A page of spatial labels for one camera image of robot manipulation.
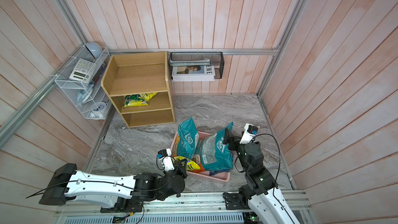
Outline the yellow fertilizer bag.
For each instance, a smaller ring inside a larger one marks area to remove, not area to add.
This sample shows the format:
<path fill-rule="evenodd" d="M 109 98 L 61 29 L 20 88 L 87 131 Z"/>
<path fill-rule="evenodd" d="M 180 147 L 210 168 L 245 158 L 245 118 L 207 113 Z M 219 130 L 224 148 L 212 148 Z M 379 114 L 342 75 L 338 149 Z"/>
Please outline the yellow fertilizer bag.
<path fill-rule="evenodd" d="M 126 95 L 123 108 L 148 105 L 148 102 L 156 95 L 156 92 Z"/>
<path fill-rule="evenodd" d="M 176 156 L 176 157 L 174 157 L 174 159 L 176 161 L 182 161 L 182 160 L 186 159 L 187 171 L 195 172 L 195 173 L 201 172 L 201 167 L 196 162 L 192 161 L 189 158 L 186 158 L 183 156 Z"/>

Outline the teal orange bag front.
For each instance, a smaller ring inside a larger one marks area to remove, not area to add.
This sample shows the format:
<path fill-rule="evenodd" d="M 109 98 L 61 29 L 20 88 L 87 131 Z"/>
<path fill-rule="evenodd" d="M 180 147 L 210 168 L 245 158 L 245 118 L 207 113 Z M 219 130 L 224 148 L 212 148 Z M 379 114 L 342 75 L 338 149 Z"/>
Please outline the teal orange bag front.
<path fill-rule="evenodd" d="M 232 131 L 233 123 L 226 128 Z M 232 152 L 223 144 L 224 131 L 225 128 L 199 141 L 192 161 L 201 167 L 201 172 L 233 169 Z"/>

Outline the teal orange bag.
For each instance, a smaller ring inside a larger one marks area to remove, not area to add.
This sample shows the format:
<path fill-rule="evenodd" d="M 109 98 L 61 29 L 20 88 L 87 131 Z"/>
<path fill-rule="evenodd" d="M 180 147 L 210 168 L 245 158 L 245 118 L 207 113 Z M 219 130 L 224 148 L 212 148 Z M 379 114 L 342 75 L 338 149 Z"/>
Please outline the teal orange bag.
<path fill-rule="evenodd" d="M 226 128 L 232 131 L 233 123 Z M 232 152 L 223 144 L 224 131 L 225 128 L 199 141 L 192 161 L 201 167 L 201 172 L 233 169 Z"/>
<path fill-rule="evenodd" d="M 174 156 L 182 156 L 191 159 L 199 142 L 199 133 L 193 118 L 180 123 L 177 129 L 177 137 L 174 145 Z"/>

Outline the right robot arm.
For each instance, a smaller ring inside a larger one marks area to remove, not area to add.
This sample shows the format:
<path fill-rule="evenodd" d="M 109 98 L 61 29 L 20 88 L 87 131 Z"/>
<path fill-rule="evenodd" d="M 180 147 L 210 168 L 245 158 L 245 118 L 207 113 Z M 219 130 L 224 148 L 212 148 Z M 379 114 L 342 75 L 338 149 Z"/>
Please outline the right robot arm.
<path fill-rule="evenodd" d="M 225 192 L 223 198 L 228 210 L 251 210 L 260 224 L 298 224 L 299 220 L 286 202 L 277 179 L 264 166 L 260 143 L 255 141 L 258 128 L 247 124 L 242 137 L 226 129 L 223 143 L 237 153 L 246 184 L 238 193 Z"/>

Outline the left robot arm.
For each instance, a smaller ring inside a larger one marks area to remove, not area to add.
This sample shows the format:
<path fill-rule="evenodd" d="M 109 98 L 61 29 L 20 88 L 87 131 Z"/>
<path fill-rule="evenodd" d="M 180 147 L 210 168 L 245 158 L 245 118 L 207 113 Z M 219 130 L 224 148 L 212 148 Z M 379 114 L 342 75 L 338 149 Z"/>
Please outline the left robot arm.
<path fill-rule="evenodd" d="M 163 175 L 142 173 L 130 176 L 102 176 L 79 171 L 72 163 L 58 168 L 46 189 L 41 205 L 65 205 L 68 201 L 97 204 L 104 209 L 122 208 L 128 203 L 163 201 L 180 197 L 185 189 L 187 160 L 164 158 Z"/>

